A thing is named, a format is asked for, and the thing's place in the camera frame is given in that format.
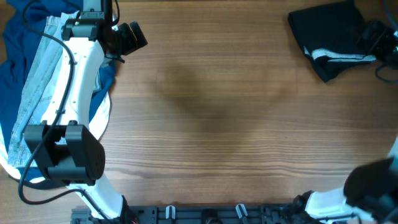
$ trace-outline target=black cloth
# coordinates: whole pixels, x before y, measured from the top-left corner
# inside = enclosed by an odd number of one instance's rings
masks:
[[[369,58],[364,60],[365,51],[356,46],[364,19],[353,0],[294,11],[289,13],[288,20],[298,45],[325,83],[347,68],[372,61]],[[319,49],[346,55],[343,58],[350,58],[349,55],[363,56],[343,62],[331,62],[331,59],[341,57],[330,55],[314,59],[312,52]]]

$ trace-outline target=light blue denim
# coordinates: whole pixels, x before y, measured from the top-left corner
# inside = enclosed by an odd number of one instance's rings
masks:
[[[76,17],[74,14],[62,14],[61,17],[50,16],[44,33],[52,35],[58,39],[61,38],[62,26],[69,18]],[[27,80],[22,90],[21,104],[18,109],[17,121],[12,129],[11,141],[8,150],[8,164],[14,167],[24,167],[31,155],[24,139],[24,130],[28,124],[40,124],[40,120],[45,110],[50,104],[54,93],[58,76],[54,70],[60,61],[63,48],[54,40],[42,37],[37,49],[35,59],[30,68]],[[100,75],[97,75],[95,81],[95,90],[101,89]]]

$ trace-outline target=blue cloth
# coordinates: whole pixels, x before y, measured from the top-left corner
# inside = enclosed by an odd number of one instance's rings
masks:
[[[12,0],[7,2],[17,9],[14,17],[7,23],[3,34],[7,49],[7,61],[0,65],[0,123],[8,150],[12,128],[21,103],[21,93],[42,37],[26,29],[22,23],[22,11],[29,1]],[[70,0],[70,2],[82,7],[82,1]],[[62,12],[73,13],[75,11],[74,7],[61,0],[42,0],[31,5],[25,18],[32,28],[43,31],[47,16],[60,17]],[[99,70],[102,89],[93,95],[90,105],[90,120],[112,85],[115,73],[114,63]],[[27,180],[38,176],[40,175],[37,170],[32,170],[29,172]]]

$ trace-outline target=wood grain surface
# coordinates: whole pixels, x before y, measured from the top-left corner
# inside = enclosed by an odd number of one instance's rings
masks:
[[[149,43],[118,64],[101,139],[130,205],[289,202],[387,155],[397,87],[374,77],[378,63],[322,83],[290,31],[290,11],[328,2],[120,3],[121,22],[138,21]],[[358,7],[385,20],[376,1]],[[68,223],[84,206],[77,195],[24,205],[4,171],[0,189],[0,223]]]

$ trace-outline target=cable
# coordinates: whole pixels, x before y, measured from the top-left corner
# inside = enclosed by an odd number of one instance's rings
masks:
[[[358,214],[355,214],[356,218],[358,219],[358,224],[362,224],[362,219],[361,217],[359,217]]]
[[[384,12],[386,13],[386,16],[387,16],[388,20],[390,21],[391,25],[393,26],[393,28],[395,30],[398,30],[398,23],[396,22],[396,20],[392,16],[391,11],[390,11],[390,9],[388,8],[388,6],[386,4],[386,0],[379,0],[379,2],[383,6]]]
[[[58,40],[57,38],[54,38],[54,37],[52,37],[51,35],[44,34],[43,32],[39,32],[39,31],[37,31],[37,30],[31,28],[31,27],[28,25],[28,23],[27,23],[27,21],[26,21],[26,19],[25,19],[26,10],[29,8],[29,6],[31,6],[33,3],[37,2],[37,1],[38,1],[38,0],[31,0],[31,1],[26,5],[26,7],[24,8],[24,11],[23,11],[23,13],[22,13],[22,21],[23,21],[25,27],[28,28],[30,31],[35,32],[36,34],[42,35],[42,36],[44,36],[44,37],[47,37],[47,38],[49,38],[49,39],[52,39],[52,40],[56,41],[57,43],[59,43],[59,44],[66,50],[66,52],[67,52],[67,54],[68,54],[68,56],[69,56],[70,69],[69,69],[69,77],[68,77],[67,85],[66,85],[66,88],[65,88],[65,92],[63,93],[63,96],[62,96],[62,99],[61,99],[61,102],[60,102],[60,106],[59,106],[58,110],[56,111],[56,114],[57,114],[57,115],[55,116],[55,119],[54,119],[53,123],[51,124],[49,130],[45,133],[44,137],[43,137],[42,140],[39,142],[39,144],[37,145],[37,147],[35,148],[35,150],[33,151],[32,155],[30,156],[30,158],[29,158],[29,160],[28,160],[28,162],[27,162],[27,164],[26,164],[26,166],[25,166],[25,169],[24,169],[24,171],[23,171],[23,173],[22,173],[22,175],[21,175],[21,179],[19,180],[18,195],[19,195],[19,198],[20,198],[23,202],[25,202],[26,204],[28,204],[28,205],[42,205],[42,204],[45,204],[45,203],[52,202],[52,201],[54,201],[54,200],[56,200],[56,199],[58,199],[58,198],[60,198],[60,197],[63,197],[63,196],[65,196],[65,195],[67,195],[67,194],[70,194],[70,193],[72,193],[72,192],[79,192],[79,193],[82,194],[82,196],[84,196],[84,197],[87,199],[87,201],[91,204],[91,206],[92,206],[92,207],[93,207],[93,208],[94,208],[94,209],[95,209],[95,210],[96,210],[108,223],[111,223],[110,220],[107,218],[107,216],[101,211],[101,209],[98,208],[98,206],[94,203],[94,201],[92,201],[92,199],[91,199],[90,196],[86,193],[86,191],[85,191],[85,190],[82,190],[82,189],[67,190],[67,191],[65,191],[65,192],[63,192],[63,193],[60,193],[60,194],[54,196],[54,197],[48,198],[48,199],[46,199],[46,200],[36,201],[36,202],[35,202],[35,201],[30,201],[30,200],[28,200],[28,199],[25,197],[25,195],[24,195],[24,191],[23,191],[24,181],[25,181],[27,172],[28,172],[28,170],[29,170],[29,168],[30,168],[30,165],[32,164],[32,162],[33,162],[34,157],[36,156],[36,154],[41,150],[42,146],[44,145],[44,142],[46,142],[46,141],[50,138],[50,136],[51,136],[51,134],[52,134],[52,131],[53,131],[55,125],[58,123],[58,121],[59,121],[61,115],[62,115],[63,112],[64,112],[64,111],[63,111],[63,107],[65,106],[65,102],[66,102],[66,100],[67,100],[67,96],[68,96],[68,92],[69,92],[69,89],[70,89],[70,85],[72,84],[73,70],[74,70],[74,68],[75,68],[75,60],[74,60],[74,58],[73,58],[72,51],[68,48],[68,46],[66,46],[61,40]]]
[[[111,23],[111,26],[115,26],[119,23],[119,19],[120,19],[120,10],[119,10],[119,4],[118,4],[118,0],[114,0],[116,3],[116,7],[118,9],[118,17]]]
[[[376,78],[378,78],[378,79],[380,79],[381,81],[383,81],[383,82],[385,82],[385,83],[388,83],[388,84],[398,84],[398,80],[388,80],[388,79],[385,79],[385,78],[383,78],[383,77],[381,77],[380,75],[379,75],[379,72],[383,69],[383,68],[385,68],[387,65],[384,63],[384,64],[382,64],[382,65],[380,65],[380,66],[378,66],[377,67],[377,69],[374,71],[374,75],[376,76]]]

